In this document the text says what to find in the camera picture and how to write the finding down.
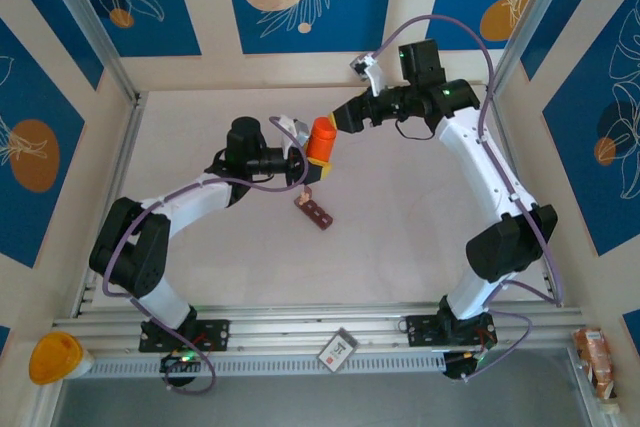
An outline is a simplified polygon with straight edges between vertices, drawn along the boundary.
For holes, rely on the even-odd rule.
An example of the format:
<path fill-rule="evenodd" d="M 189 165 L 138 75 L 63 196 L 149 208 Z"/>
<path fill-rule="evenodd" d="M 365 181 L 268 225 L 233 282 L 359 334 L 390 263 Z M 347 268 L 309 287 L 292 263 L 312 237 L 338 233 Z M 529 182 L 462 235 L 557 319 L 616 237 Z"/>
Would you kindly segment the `aluminium corner post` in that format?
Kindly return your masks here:
<path fill-rule="evenodd" d="M 126 72 L 120 55 L 89 0 L 62 0 L 98 59 L 129 104 L 136 109 L 140 92 Z"/>
<path fill-rule="evenodd" d="M 517 23 L 513 34 L 506 44 L 503 54 L 489 79 L 487 97 L 493 97 L 506 85 L 507 78 L 519 63 L 524 49 L 542 21 L 552 0 L 529 0 Z"/>

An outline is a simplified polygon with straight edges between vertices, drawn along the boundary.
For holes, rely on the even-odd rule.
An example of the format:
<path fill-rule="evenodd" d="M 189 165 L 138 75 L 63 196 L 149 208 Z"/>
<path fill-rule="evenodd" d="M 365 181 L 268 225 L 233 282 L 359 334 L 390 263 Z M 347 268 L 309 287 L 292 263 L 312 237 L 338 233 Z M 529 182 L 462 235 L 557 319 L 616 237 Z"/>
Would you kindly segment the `brown weekly pill organizer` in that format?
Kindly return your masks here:
<path fill-rule="evenodd" d="M 333 224 L 333 217 L 317 204 L 310 187 L 303 188 L 294 204 L 320 230 L 326 231 Z"/>

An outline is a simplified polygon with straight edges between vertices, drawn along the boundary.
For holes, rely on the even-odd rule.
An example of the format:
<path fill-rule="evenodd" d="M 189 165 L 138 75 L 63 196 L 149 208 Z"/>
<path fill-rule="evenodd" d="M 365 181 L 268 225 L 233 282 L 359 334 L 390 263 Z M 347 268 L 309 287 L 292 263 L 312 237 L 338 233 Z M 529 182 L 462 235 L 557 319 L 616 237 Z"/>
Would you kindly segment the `black controller board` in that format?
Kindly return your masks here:
<path fill-rule="evenodd" d="M 197 372 L 200 362 L 192 351 L 172 352 L 160 360 L 159 372 L 168 388 L 182 388 L 195 380 L 187 373 Z"/>
<path fill-rule="evenodd" d="M 444 354 L 444 375 L 454 381 L 467 382 L 479 375 L 484 368 L 480 367 L 489 350 L 484 348 L 479 351 L 447 352 Z"/>

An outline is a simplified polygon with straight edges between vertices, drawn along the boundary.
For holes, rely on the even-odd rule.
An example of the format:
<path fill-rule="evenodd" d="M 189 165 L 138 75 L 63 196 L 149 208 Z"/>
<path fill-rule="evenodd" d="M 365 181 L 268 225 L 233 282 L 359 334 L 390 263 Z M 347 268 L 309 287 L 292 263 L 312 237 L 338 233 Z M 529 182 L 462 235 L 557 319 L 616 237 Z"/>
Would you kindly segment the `aluminium side rail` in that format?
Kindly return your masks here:
<path fill-rule="evenodd" d="M 89 250 L 92 250 L 97 235 L 108 215 L 112 203 L 118 198 L 124 184 L 126 173 L 131 161 L 131 156 L 135 147 L 136 139 L 139 133 L 140 125 L 144 115 L 145 107 L 148 101 L 148 91 L 140 92 L 137 95 L 136 103 L 132 106 L 126 129 L 122 140 L 119 144 L 115 164 L 109 178 L 108 190 L 106 193 L 104 205 L 101 211 L 100 220 L 97 224 L 97 231 L 90 238 Z M 84 300 L 85 292 L 95 282 L 96 274 L 91 270 L 89 264 L 86 264 L 80 277 L 79 286 L 74 297 L 74 302 L 70 308 L 70 317 L 77 318 L 81 313 L 81 307 Z"/>
<path fill-rule="evenodd" d="M 502 115 L 499 112 L 498 106 L 494 103 L 494 101 L 490 102 L 490 110 L 493 127 L 495 128 L 497 134 L 500 136 L 501 151 L 503 152 L 505 159 L 510 165 L 510 168 L 514 173 L 516 179 L 521 182 L 520 173 L 518 171 L 517 157 L 512 146 L 511 137 L 507 131 L 506 124 L 503 121 Z M 561 276 L 558 273 L 557 266 L 555 265 L 555 260 L 553 258 L 549 258 L 546 251 L 543 251 L 541 260 L 545 266 L 545 277 L 547 279 L 548 290 L 560 304 L 563 304 L 565 299 L 564 284 Z"/>

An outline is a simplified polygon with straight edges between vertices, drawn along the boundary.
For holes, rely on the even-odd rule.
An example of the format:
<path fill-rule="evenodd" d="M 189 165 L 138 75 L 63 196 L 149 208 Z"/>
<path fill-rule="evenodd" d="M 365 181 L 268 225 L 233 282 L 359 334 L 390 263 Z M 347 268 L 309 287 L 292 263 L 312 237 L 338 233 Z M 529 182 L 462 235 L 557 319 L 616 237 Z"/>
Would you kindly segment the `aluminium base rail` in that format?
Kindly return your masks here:
<path fill-rule="evenodd" d="M 578 307 L 554 307 L 542 301 L 497 302 L 503 313 L 529 318 L 533 329 L 525 347 L 551 347 L 571 340 L 571 333 L 586 325 Z M 230 322 L 228 354 L 310 354 L 317 352 L 344 328 L 366 353 L 405 351 L 407 335 L 401 319 L 429 315 L 435 303 L 363 305 L 294 305 L 275 307 L 205 307 L 200 319 Z M 142 314 L 133 308 L 85 308 L 75 318 L 53 321 L 54 330 L 68 332 L 96 353 L 133 355 L 138 347 Z"/>

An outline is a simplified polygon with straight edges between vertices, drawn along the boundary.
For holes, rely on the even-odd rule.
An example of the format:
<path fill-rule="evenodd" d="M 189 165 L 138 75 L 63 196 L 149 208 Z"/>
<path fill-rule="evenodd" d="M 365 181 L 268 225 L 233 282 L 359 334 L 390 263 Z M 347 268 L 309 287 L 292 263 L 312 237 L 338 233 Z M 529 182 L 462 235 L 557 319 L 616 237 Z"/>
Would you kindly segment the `orange pill bottle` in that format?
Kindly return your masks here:
<path fill-rule="evenodd" d="M 307 142 L 307 156 L 317 161 L 329 162 L 336 137 L 337 129 L 330 117 L 316 118 Z"/>

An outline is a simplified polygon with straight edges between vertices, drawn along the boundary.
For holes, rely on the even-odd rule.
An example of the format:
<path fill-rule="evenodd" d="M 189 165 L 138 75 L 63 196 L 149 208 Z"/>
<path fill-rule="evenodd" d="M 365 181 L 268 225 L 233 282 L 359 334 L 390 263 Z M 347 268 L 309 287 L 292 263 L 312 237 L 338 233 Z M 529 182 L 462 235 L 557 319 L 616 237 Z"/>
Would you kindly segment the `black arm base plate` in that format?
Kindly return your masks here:
<path fill-rule="evenodd" d="M 226 319 L 187 320 L 178 333 L 203 352 L 227 350 L 230 322 Z M 188 346 L 151 321 L 141 323 L 138 351 L 169 353 Z"/>
<path fill-rule="evenodd" d="M 487 349 L 497 344 L 497 334 L 488 313 L 466 320 L 445 313 L 436 315 L 410 315 L 405 318 L 410 347 L 480 346 Z"/>

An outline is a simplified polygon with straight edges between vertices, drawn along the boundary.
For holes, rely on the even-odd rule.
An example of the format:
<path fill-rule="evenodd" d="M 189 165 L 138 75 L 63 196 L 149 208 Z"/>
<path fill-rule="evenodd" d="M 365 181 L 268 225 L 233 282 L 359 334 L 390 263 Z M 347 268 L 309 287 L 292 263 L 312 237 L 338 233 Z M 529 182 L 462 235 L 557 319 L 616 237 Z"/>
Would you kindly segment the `orange dome lamp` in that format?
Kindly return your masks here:
<path fill-rule="evenodd" d="M 76 379 L 88 373 L 94 363 L 94 356 L 74 336 L 51 332 L 32 351 L 29 378 L 36 385 Z"/>

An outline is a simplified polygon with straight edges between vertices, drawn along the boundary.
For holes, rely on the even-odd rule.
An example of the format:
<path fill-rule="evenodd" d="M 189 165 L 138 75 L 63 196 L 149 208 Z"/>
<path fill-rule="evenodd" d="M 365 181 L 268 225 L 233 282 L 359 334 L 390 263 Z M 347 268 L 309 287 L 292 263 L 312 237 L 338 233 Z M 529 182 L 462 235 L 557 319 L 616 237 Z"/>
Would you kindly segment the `white card with red mark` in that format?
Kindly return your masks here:
<path fill-rule="evenodd" d="M 337 373 L 358 347 L 356 338 L 341 327 L 321 349 L 317 359 L 331 373 Z"/>

